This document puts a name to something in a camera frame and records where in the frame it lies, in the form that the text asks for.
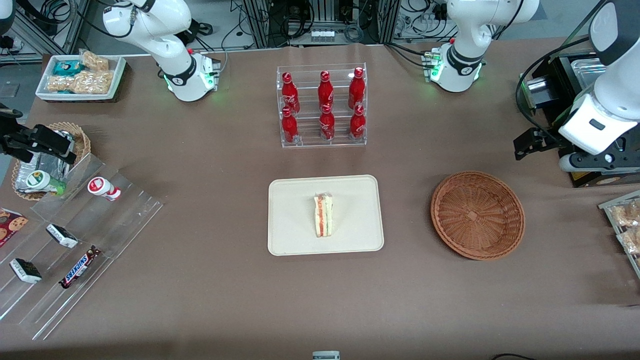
cookie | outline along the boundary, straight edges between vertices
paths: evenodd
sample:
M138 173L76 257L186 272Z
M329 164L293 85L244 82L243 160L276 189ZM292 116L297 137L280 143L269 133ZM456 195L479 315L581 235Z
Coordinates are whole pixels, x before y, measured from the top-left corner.
M24 224L26 224L28 221L29 220L27 220L27 218L25 218L25 217L15 218L15 219L13 219L13 221L11 221L9 223L9 230L18 231L18 230L22 229Z

brown tablecloth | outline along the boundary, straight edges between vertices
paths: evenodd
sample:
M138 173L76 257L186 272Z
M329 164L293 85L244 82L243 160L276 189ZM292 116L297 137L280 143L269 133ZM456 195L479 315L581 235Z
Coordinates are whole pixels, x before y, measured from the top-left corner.
M220 91L194 103L167 91L151 57L127 59L132 75L116 104L36 100L31 125L79 124L99 158L165 207L49 340L0 325L3 355L310 359L335 349L345 360L637 358L640 312L621 305L638 303L638 281L596 206L637 186L572 189L555 152L513 157L512 140L529 127L514 104L517 77L560 43L494 43L481 78L462 94L425 83L383 46L351 45L232 53ZM361 61L369 69L366 148L283 150L276 67ZM522 201L527 229L508 257L467 260L435 233L431 193L462 170L501 178ZM270 182L355 174L378 179L382 250L268 252ZM2 206L30 213L8 177L0 194Z

clear acrylic rack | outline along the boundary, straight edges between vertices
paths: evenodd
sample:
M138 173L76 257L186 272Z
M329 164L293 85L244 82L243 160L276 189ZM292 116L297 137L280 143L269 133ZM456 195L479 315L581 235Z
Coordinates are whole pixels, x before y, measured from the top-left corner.
M299 147L324 147L324 146L364 146L367 144L367 130L364 137L359 141L354 141L349 137L349 125L353 110L349 108L349 84L353 79L353 70L356 67L364 69L364 81L367 84L367 64L366 63L345 63L331 65L300 65L300 66L279 66L276 74L276 96L278 101L278 118L280 127L280 141L284 148ZM331 141L323 140L320 137L320 108L318 103L317 89L320 85L320 72L327 70L331 75L333 85L333 116L335 117L335 137ZM287 143L282 130L282 108L284 100L282 98L282 74L290 72L293 83L298 88L300 98L300 112L295 115L298 121L298 133L301 140L296 144ZM365 87L362 106L364 115L367 118L367 89Z
M111 202L90 194L86 186L95 176L118 186L120 198ZM64 181L66 192L61 197L43 197L31 208L40 218L30 218L0 248L0 320L19 323L34 340L50 335L163 206L92 154ZM45 230L51 223L64 227L80 242L72 249L60 245ZM102 254L69 289L63 289L58 282L92 245ZM9 266L14 258L32 262L42 280L36 284L20 281Z

coca-cola bottle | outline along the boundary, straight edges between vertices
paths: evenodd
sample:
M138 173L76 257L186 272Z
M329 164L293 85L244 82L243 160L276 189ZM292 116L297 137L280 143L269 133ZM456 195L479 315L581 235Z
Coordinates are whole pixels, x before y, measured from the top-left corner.
M365 83L362 76L364 75L364 69L357 67L353 71L353 79L349 84L349 109L353 109L357 104L362 104L364 99Z
M284 132L284 140L288 143L298 143L300 135L298 134L298 123L296 118L291 114L290 108L282 109L282 131Z
M298 88L294 85L291 79L290 72L284 72L282 74L282 99L284 99L284 105L290 107L296 113L300 112L300 99L298 98Z
M319 106L324 104L333 105L333 85L329 80L329 72L323 70L320 72L320 86L318 87Z
M354 109L349 127L349 137L352 140L362 140L364 131L367 128L367 119L364 118L364 107L359 104Z
M320 115L320 137L323 140L333 140L335 135L335 117L331 113L331 104L322 105L322 114Z

woven basket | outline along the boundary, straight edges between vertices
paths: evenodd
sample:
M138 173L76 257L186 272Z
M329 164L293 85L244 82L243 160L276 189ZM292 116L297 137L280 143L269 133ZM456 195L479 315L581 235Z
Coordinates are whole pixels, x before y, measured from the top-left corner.
M458 172L444 179L431 198L431 219L448 246L475 260L507 256L524 235L518 197L484 172Z
M82 131L82 128L78 125L75 125L71 122L57 122L55 124L47 125L49 129L52 130L64 130L68 131L74 137L74 151L76 154L76 162L80 161L85 155L91 152L91 141L87 135ZM18 176L18 171L20 170L20 161L15 162L15 166L13 167L13 172L11 175L11 184L13 186L13 190L15 191L15 179ZM19 197L22 197L25 200L30 201L38 201L44 197L45 192L36 192L36 193L20 193L15 191Z

